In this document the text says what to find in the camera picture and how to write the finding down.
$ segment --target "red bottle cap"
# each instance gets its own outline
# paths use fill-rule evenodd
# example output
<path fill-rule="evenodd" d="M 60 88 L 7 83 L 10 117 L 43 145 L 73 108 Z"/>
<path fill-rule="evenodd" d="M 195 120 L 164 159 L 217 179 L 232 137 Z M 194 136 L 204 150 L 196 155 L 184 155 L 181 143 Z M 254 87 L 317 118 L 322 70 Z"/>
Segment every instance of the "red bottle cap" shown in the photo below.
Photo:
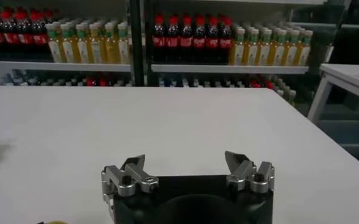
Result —
<path fill-rule="evenodd" d="M 217 25 L 217 18 L 212 16 L 210 17 L 210 25 L 216 26 Z"/>

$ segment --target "plastic bottle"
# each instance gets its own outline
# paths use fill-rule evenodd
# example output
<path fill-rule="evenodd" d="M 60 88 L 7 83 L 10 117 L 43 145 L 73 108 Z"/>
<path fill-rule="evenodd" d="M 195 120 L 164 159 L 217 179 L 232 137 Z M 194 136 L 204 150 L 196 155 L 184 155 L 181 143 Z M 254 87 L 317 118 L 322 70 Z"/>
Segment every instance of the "plastic bottle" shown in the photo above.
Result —
<path fill-rule="evenodd" d="M 83 24 L 76 25 L 77 30 L 77 48 L 79 50 L 81 63 L 94 63 L 91 44 L 86 36 L 86 28 Z"/>
<path fill-rule="evenodd" d="M 250 40 L 248 42 L 248 45 L 246 45 L 244 48 L 244 57 L 243 57 L 244 65 L 252 65 L 252 66 L 255 65 L 255 60 L 258 52 L 258 35 L 259 35 L 259 30 L 257 29 L 251 30 Z"/>
<path fill-rule="evenodd" d="M 244 29 L 238 28 L 236 32 L 235 45 L 232 48 L 233 56 L 231 57 L 230 65 L 241 65 L 244 54 Z"/>
<path fill-rule="evenodd" d="M 294 65 L 296 66 L 305 66 L 308 61 L 308 56 L 311 51 L 311 38 L 313 35 L 312 30 L 306 30 L 304 33 L 304 41 L 299 46 L 294 59 Z"/>
<path fill-rule="evenodd" d="M 290 43 L 285 48 L 284 55 L 282 57 L 282 65 L 283 66 L 293 66 L 294 58 L 297 53 L 297 39 L 299 37 L 300 32 L 298 30 L 293 30 L 291 32 Z"/>
<path fill-rule="evenodd" d="M 108 23 L 105 25 L 106 29 L 106 54 L 107 63 L 118 64 L 120 62 L 119 46 L 115 39 L 114 24 Z"/>
<path fill-rule="evenodd" d="M 191 17 L 183 17 L 183 29 L 180 35 L 180 60 L 192 62 L 193 29 L 191 28 Z"/>
<path fill-rule="evenodd" d="M 262 41 L 258 46 L 257 58 L 255 64 L 259 66 L 267 65 L 267 60 L 270 53 L 270 38 L 271 30 L 265 29 L 262 35 Z"/>
<path fill-rule="evenodd" d="M 121 60 L 121 64 L 129 64 L 129 44 L 127 38 L 127 25 L 121 23 L 118 25 L 119 32 L 119 40 L 118 40 L 118 48 L 119 48 L 119 56 Z"/>
<path fill-rule="evenodd" d="M 67 63 L 80 63 L 79 50 L 77 43 L 72 37 L 71 31 L 67 24 L 60 25 L 63 33 L 63 48 Z"/>
<path fill-rule="evenodd" d="M 277 42 L 271 47 L 269 54 L 269 65 L 281 66 L 282 57 L 285 52 L 286 30 L 279 29 L 277 34 Z"/>
<path fill-rule="evenodd" d="M 179 26 L 178 17 L 173 15 L 169 19 L 169 27 L 166 37 L 167 62 L 177 62 L 179 60 Z"/>
<path fill-rule="evenodd" d="M 198 16 L 193 37 L 194 61 L 196 63 L 205 62 L 205 34 L 205 19 L 203 16 Z"/>
<path fill-rule="evenodd" d="M 221 24 L 221 35 L 219 39 L 219 61 L 222 64 L 228 64 L 229 52 L 232 47 L 232 21 L 224 18 L 224 23 Z"/>
<path fill-rule="evenodd" d="M 210 17 L 209 20 L 210 28 L 206 34 L 206 60 L 209 63 L 215 64 L 218 62 L 218 43 L 219 43 L 219 32 L 217 29 L 217 18 L 214 16 Z"/>
<path fill-rule="evenodd" d="M 56 63 L 65 63 L 66 57 L 64 53 L 64 48 L 62 42 L 59 40 L 59 37 L 56 35 L 56 30 L 53 24 L 47 24 L 46 30 L 48 31 L 49 36 L 49 48 L 51 49 L 52 57 Z"/>

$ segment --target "bottle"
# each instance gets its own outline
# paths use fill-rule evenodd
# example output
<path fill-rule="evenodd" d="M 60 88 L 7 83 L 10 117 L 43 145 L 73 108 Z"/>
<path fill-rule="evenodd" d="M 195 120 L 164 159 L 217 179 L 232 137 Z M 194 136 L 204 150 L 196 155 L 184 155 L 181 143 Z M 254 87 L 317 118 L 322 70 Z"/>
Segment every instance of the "bottle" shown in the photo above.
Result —
<path fill-rule="evenodd" d="M 222 64 L 228 64 L 229 52 L 232 47 L 232 31 L 231 26 L 232 21 L 228 18 L 224 19 L 224 23 L 221 24 L 221 35 L 219 39 L 219 62 Z"/>
<path fill-rule="evenodd" d="M 90 41 L 86 36 L 86 28 L 83 24 L 76 25 L 77 30 L 77 48 L 81 63 L 94 63 L 93 52 L 91 50 Z"/>
<path fill-rule="evenodd" d="M 98 36 L 98 25 L 90 24 L 90 43 L 91 50 L 93 52 L 94 63 L 103 63 L 103 54 L 104 54 L 104 45 L 102 43 L 101 38 Z"/>
<path fill-rule="evenodd" d="M 282 57 L 285 52 L 285 37 L 286 30 L 279 29 L 277 42 L 272 46 L 270 54 L 269 54 L 269 65 L 271 66 L 281 66 L 282 65 Z"/>
<path fill-rule="evenodd" d="M 177 62 L 179 59 L 179 26 L 178 17 L 173 15 L 169 19 L 166 37 L 167 62 Z"/>
<path fill-rule="evenodd" d="M 128 28 L 127 25 L 124 23 L 118 25 L 118 32 L 119 32 L 118 48 L 119 48 L 119 57 L 121 64 L 130 63 L 127 28 Z"/>
<path fill-rule="evenodd" d="M 56 35 L 56 31 L 53 24 L 47 24 L 46 30 L 49 36 L 49 48 L 51 49 L 52 57 L 56 63 L 66 62 L 64 48 L 59 37 Z"/>
<path fill-rule="evenodd" d="M 77 43 L 72 37 L 69 25 L 62 24 L 60 25 L 63 33 L 63 48 L 66 57 L 67 63 L 80 63 L 79 50 L 77 48 Z"/>
<path fill-rule="evenodd" d="M 118 64 L 120 62 L 119 56 L 119 46 L 118 42 L 115 39 L 114 32 L 114 23 L 107 23 L 105 25 L 106 29 L 106 54 L 107 54 L 107 63 L 109 64 Z"/>
<path fill-rule="evenodd" d="M 282 65 L 283 66 L 293 66 L 294 58 L 297 53 L 297 39 L 299 37 L 299 31 L 293 30 L 291 32 L 290 43 L 287 44 L 285 48 L 284 55 L 282 57 Z"/>
<path fill-rule="evenodd" d="M 313 35 L 312 30 L 306 30 L 304 33 L 304 41 L 299 46 L 296 54 L 296 58 L 294 59 L 294 65 L 296 66 L 305 66 L 307 64 L 308 55 L 311 51 L 311 38 Z"/>
<path fill-rule="evenodd" d="M 203 16 L 196 18 L 196 28 L 193 35 L 194 61 L 205 62 L 205 19 Z"/>
<path fill-rule="evenodd" d="M 244 54 L 244 33 L 243 28 L 237 29 L 235 45 L 231 50 L 233 56 L 231 56 L 230 65 L 241 65 Z"/>
<path fill-rule="evenodd" d="M 244 65 L 255 65 L 255 59 L 258 52 L 258 34 L 259 30 L 252 29 L 250 40 L 248 45 L 244 47 L 244 57 L 243 57 L 243 64 Z"/>
<path fill-rule="evenodd" d="M 210 17 L 209 29 L 206 34 L 206 60 L 209 63 L 215 64 L 218 62 L 218 43 L 219 43 L 219 32 L 217 29 L 217 18 L 214 16 Z"/>
<path fill-rule="evenodd" d="M 180 35 L 180 60 L 192 62 L 193 29 L 191 28 L 191 17 L 183 17 L 183 29 Z"/>
<path fill-rule="evenodd" d="M 165 61 L 165 35 L 166 28 L 163 23 L 163 16 L 157 15 L 155 17 L 155 26 L 153 30 L 153 60 L 154 62 L 164 62 Z"/>
<path fill-rule="evenodd" d="M 270 53 L 270 38 L 271 30 L 266 29 L 263 31 L 262 41 L 258 46 L 257 58 L 255 64 L 259 66 L 265 66 Z"/>

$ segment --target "yellow object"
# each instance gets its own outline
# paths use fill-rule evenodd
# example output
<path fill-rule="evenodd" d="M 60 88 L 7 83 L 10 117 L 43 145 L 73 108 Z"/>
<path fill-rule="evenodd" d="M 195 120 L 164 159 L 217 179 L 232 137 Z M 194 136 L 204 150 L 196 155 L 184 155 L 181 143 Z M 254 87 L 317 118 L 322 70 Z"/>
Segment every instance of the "yellow object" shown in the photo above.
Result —
<path fill-rule="evenodd" d="M 271 30 L 264 29 L 262 40 L 258 45 L 257 57 L 255 59 L 255 64 L 260 66 L 268 65 L 267 60 L 269 58 L 270 53 L 270 38 L 271 38 Z"/>
<path fill-rule="evenodd" d="M 296 57 L 294 58 L 294 65 L 305 66 L 307 65 L 308 56 L 311 51 L 311 38 L 313 35 L 312 30 L 306 30 L 304 33 L 304 41 L 297 50 Z"/>
<path fill-rule="evenodd" d="M 66 62 L 68 63 L 80 63 L 79 50 L 77 48 L 77 42 L 72 37 L 72 33 L 69 29 L 69 25 L 60 25 L 63 32 L 63 48 L 65 52 Z"/>
<path fill-rule="evenodd" d="M 299 37 L 299 31 L 294 30 L 291 33 L 290 43 L 286 45 L 285 52 L 282 56 L 283 66 L 293 66 L 294 58 L 297 53 L 297 39 Z"/>
<path fill-rule="evenodd" d="M 115 38 L 115 31 L 114 31 L 115 26 L 116 24 L 114 23 L 107 23 L 105 25 L 105 29 L 106 29 L 105 46 L 106 46 L 107 63 L 109 64 L 118 64 L 120 62 L 118 38 Z"/>
<path fill-rule="evenodd" d="M 77 30 L 77 48 L 79 50 L 79 57 L 82 63 L 94 63 L 93 51 L 91 50 L 91 44 L 86 36 L 86 28 L 84 24 L 76 25 Z"/>
<path fill-rule="evenodd" d="M 255 65 L 255 60 L 257 57 L 258 52 L 258 34 L 259 30 L 252 29 L 250 40 L 248 45 L 244 47 L 244 57 L 243 57 L 243 64 L 244 65 Z"/>

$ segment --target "red label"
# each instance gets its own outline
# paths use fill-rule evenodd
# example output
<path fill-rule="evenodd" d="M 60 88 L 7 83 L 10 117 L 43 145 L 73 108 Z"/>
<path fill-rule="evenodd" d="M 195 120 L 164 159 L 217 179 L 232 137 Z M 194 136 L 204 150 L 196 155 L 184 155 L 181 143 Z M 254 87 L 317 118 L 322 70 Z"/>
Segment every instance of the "red label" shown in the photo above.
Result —
<path fill-rule="evenodd" d="M 204 48 L 205 38 L 194 38 L 193 45 L 195 48 Z"/>
<path fill-rule="evenodd" d="M 37 45 L 42 45 L 42 44 L 47 44 L 48 43 L 48 36 L 45 34 L 38 34 L 38 35 L 34 35 L 34 42 Z"/>
<path fill-rule="evenodd" d="M 217 48 L 218 47 L 218 38 L 206 38 L 206 47 L 207 48 Z"/>
<path fill-rule="evenodd" d="M 192 38 L 191 37 L 181 37 L 180 46 L 181 47 L 191 47 Z"/>
<path fill-rule="evenodd" d="M 9 44 L 18 44 L 20 42 L 18 35 L 15 33 L 4 33 L 4 37 Z"/>
<path fill-rule="evenodd" d="M 230 48 L 230 39 L 220 39 L 221 48 Z"/>
<path fill-rule="evenodd" d="M 178 38 L 177 37 L 168 37 L 166 39 L 166 46 L 177 47 L 178 46 Z"/>
<path fill-rule="evenodd" d="M 155 47 L 164 47 L 165 38 L 164 37 L 154 37 L 154 46 Z"/>

